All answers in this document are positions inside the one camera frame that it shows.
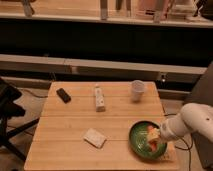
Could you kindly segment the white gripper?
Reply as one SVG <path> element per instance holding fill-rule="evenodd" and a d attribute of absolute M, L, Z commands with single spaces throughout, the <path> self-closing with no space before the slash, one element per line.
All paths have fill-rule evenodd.
<path fill-rule="evenodd" d="M 167 122 L 163 122 L 160 124 L 159 131 L 160 131 L 160 139 L 163 142 L 172 141 L 174 139 L 174 134 L 169 129 Z"/>

